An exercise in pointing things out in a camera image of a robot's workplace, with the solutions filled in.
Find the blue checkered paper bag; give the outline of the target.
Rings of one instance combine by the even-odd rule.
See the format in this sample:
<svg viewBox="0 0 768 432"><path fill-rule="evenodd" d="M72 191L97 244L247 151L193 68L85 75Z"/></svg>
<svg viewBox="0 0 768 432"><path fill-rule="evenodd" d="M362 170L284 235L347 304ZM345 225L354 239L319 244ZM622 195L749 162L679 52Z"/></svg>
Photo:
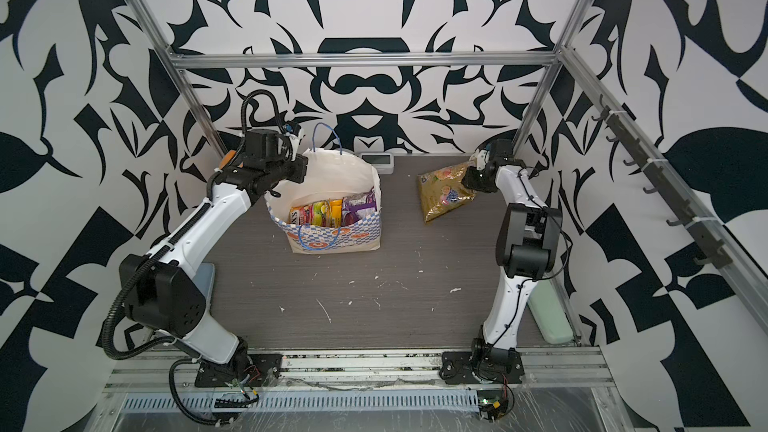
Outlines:
<svg viewBox="0 0 768 432"><path fill-rule="evenodd" d="M373 251L382 236L382 194L376 169L343 148L312 145L303 182L285 181L266 197L272 221L293 252L334 254Z"/></svg>

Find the gold snack packet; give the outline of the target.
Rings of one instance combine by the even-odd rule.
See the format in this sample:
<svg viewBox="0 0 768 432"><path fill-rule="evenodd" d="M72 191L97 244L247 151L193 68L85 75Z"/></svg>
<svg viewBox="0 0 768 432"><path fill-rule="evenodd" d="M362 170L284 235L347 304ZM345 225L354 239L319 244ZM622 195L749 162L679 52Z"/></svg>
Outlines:
<svg viewBox="0 0 768 432"><path fill-rule="evenodd" d="M470 165L470 162L463 162L418 176L417 187L425 223L475 199L476 193L462 182Z"/></svg>

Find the Fox's fruits candy packet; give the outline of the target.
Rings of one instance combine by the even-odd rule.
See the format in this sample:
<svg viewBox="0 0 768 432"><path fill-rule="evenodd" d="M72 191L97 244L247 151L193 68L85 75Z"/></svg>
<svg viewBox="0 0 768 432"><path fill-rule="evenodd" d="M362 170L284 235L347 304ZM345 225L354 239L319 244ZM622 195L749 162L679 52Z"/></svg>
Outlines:
<svg viewBox="0 0 768 432"><path fill-rule="evenodd" d="M330 202L328 200L320 200L292 207L289 212L289 222L297 226L330 227Z"/></svg>

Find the purple snack packet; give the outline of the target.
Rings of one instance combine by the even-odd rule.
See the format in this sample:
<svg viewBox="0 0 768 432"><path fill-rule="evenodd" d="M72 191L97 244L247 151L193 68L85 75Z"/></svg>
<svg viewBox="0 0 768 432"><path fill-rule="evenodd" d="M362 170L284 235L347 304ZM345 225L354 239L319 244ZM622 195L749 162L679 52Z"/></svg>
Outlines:
<svg viewBox="0 0 768 432"><path fill-rule="evenodd" d="M355 224L378 211L375 189L352 194L342 199L341 219L343 226Z"/></svg>

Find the yellow snack packet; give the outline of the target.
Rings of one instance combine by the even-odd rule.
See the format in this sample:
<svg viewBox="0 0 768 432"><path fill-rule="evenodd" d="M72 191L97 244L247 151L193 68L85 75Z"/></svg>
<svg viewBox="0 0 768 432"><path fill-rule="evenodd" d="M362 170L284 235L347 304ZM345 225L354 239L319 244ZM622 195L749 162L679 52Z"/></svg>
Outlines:
<svg viewBox="0 0 768 432"><path fill-rule="evenodd" d="M343 200L333 199L329 201L328 226L339 228L343 223Z"/></svg>

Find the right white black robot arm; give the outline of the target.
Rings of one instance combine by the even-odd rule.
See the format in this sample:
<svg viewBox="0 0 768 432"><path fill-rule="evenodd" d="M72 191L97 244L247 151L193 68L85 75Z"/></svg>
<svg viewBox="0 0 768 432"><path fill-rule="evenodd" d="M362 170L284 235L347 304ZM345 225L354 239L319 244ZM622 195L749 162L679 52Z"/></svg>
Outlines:
<svg viewBox="0 0 768 432"><path fill-rule="evenodd" d="M499 284L491 311L476 340L486 356L514 350L528 299L555 265L562 213L539 198L529 168L513 156L513 142L496 139L479 148L462 185L472 191L500 193L505 200L495 244Z"/></svg>

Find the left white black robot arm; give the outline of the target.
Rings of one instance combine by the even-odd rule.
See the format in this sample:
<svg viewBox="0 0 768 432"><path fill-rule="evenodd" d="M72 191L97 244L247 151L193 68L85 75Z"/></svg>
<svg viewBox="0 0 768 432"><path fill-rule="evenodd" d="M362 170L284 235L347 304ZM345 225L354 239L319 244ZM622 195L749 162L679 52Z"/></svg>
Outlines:
<svg viewBox="0 0 768 432"><path fill-rule="evenodd" d="M298 151L304 132L290 122L277 131L244 133L228 161L206 184L196 211L143 255L127 256L119 267L121 290L104 321L108 356L125 360L161 343L176 344L193 357L224 365L242 353L244 342L211 315L208 297L196 283L205 257L229 227L283 181L300 184L308 160ZM128 318L160 336L128 351L112 342L117 322Z"/></svg>

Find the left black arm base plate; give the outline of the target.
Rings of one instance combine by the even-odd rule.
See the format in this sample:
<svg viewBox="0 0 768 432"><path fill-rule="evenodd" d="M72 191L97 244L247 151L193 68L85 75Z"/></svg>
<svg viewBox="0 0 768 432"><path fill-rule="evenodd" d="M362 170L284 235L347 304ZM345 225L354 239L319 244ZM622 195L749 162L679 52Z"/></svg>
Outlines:
<svg viewBox="0 0 768 432"><path fill-rule="evenodd" d="M242 387L262 387L280 376L283 356L275 353L236 355L228 364L203 360L194 385L198 388L226 387L237 383Z"/></svg>

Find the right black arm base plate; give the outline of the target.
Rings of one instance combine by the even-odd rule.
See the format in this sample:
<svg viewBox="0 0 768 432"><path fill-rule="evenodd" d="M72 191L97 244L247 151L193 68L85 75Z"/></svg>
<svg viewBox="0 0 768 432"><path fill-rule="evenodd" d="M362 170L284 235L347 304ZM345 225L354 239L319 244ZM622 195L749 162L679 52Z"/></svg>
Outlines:
<svg viewBox="0 0 768 432"><path fill-rule="evenodd" d="M473 352L443 352L438 376L447 384L521 384L525 369L515 349L494 349L487 355Z"/></svg>

